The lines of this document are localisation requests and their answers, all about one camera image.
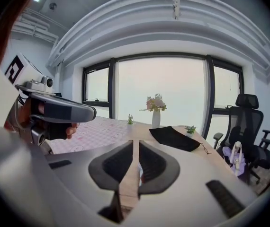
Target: wooden table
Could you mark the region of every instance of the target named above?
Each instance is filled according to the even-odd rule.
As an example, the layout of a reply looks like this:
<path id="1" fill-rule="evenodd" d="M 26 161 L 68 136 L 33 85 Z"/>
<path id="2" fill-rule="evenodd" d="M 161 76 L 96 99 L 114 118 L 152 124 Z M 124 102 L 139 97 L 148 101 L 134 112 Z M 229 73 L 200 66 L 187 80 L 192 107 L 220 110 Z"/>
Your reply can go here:
<path id="1" fill-rule="evenodd" d="M 126 140 L 133 140 L 133 162 L 129 167 L 128 172 L 123 178 L 122 182 L 119 185 L 119 193 L 120 193 L 120 203 L 123 209 L 130 210 L 132 209 L 136 203 L 138 202 L 138 186 L 139 186 L 139 170 L 138 170 L 138 162 L 139 162 L 139 141 L 156 141 L 155 138 L 151 135 L 149 129 L 152 126 L 149 124 L 143 123 L 135 123 L 130 126 L 129 133 L 125 136 Z M 173 127 L 176 131 L 186 134 L 185 126 L 176 126 Z M 197 149 L 192 151 L 193 154 L 199 155 L 204 159 L 208 160 L 213 165 L 216 165 L 218 170 L 222 172 L 222 174 L 233 174 L 229 165 L 224 161 L 224 159 L 214 150 L 213 147 L 210 146 L 206 140 L 200 136 L 197 132 L 195 132 L 192 137 L 194 140 L 202 143 L 204 147 L 208 150 L 207 154 L 203 146 L 200 145 Z"/>

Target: black mat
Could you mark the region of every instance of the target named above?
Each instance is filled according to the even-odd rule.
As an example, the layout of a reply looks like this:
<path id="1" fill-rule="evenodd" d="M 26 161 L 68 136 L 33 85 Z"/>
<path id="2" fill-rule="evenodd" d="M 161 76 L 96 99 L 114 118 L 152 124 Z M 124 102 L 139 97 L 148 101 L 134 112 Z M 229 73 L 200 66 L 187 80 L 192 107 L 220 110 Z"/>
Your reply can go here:
<path id="1" fill-rule="evenodd" d="M 200 146 L 198 141 L 179 133 L 171 126 L 150 129 L 150 132 L 160 144 L 166 146 L 171 146 L 185 151 L 193 151 Z"/>

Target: camera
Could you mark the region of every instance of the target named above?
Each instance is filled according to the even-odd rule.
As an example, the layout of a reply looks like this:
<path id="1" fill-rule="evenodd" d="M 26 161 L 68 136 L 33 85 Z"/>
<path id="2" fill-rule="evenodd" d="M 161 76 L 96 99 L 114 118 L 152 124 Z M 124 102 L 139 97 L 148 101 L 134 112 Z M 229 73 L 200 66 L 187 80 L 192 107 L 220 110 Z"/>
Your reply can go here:
<path id="1" fill-rule="evenodd" d="M 43 76 L 41 82 L 30 80 L 26 82 L 26 88 L 31 90 L 37 90 L 41 92 L 52 93 L 53 91 L 53 79 Z"/>

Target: human hand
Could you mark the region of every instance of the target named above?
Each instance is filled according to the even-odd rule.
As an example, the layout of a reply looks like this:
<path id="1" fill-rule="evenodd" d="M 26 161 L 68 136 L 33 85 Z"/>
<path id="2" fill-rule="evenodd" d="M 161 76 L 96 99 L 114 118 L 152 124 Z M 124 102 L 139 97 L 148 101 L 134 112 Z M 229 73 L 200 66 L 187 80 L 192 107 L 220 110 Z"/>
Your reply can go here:
<path id="1" fill-rule="evenodd" d="M 38 110 L 41 114 L 45 113 L 45 105 L 40 103 L 38 105 Z M 27 125 L 30 121 L 31 115 L 31 99 L 28 98 L 23 106 L 18 109 L 18 120 L 21 125 Z M 72 126 L 65 130 L 67 134 L 67 139 L 71 139 L 72 135 L 76 133 L 79 123 L 72 123 Z"/>

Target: black office chair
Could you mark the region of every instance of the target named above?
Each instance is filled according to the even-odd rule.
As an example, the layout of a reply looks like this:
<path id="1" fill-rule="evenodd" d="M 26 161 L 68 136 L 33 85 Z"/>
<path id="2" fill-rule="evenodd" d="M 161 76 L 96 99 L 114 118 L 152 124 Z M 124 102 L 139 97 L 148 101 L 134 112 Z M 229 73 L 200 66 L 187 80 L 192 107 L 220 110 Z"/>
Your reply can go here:
<path id="1" fill-rule="evenodd" d="M 270 140 L 266 139 L 270 131 L 263 130 L 265 135 L 259 146 L 254 145 L 258 130 L 263 120 L 263 113 L 256 110 L 259 108 L 259 103 L 256 95 L 240 94 L 237 97 L 236 105 L 229 108 L 229 126 L 225 138 L 218 146 L 219 140 L 222 138 L 222 133 L 214 135 L 216 151 L 223 156 L 222 147 L 228 146 L 233 148 L 236 141 L 242 144 L 244 158 L 246 159 L 246 171 L 249 171 L 255 176 L 258 181 L 260 177 L 252 170 L 253 167 L 261 166 L 265 169 L 270 168 L 270 151 L 267 147 L 270 145 Z M 247 174 L 245 181 L 249 183 L 250 174 Z"/>

